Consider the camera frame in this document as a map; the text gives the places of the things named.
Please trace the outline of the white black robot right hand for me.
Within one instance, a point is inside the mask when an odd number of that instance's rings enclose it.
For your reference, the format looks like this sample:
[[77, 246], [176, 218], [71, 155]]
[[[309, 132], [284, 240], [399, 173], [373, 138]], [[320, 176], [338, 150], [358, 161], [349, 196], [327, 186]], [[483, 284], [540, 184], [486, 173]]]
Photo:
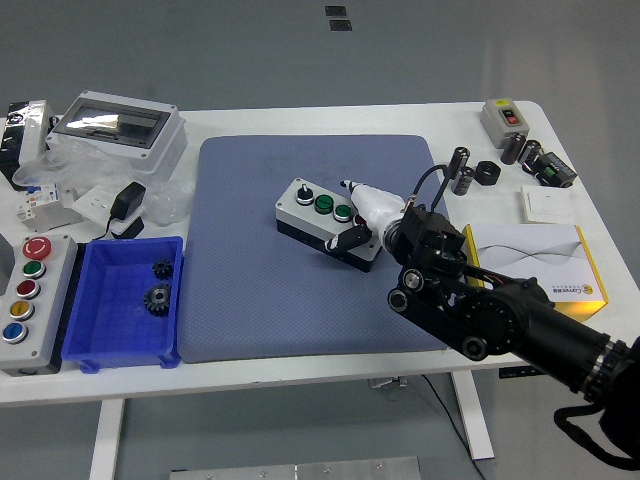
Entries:
[[351, 201], [364, 223], [325, 241], [321, 250], [342, 255], [375, 236], [382, 247], [391, 252], [394, 235], [404, 214], [404, 200], [398, 195], [351, 180], [343, 180], [340, 185], [351, 193]]

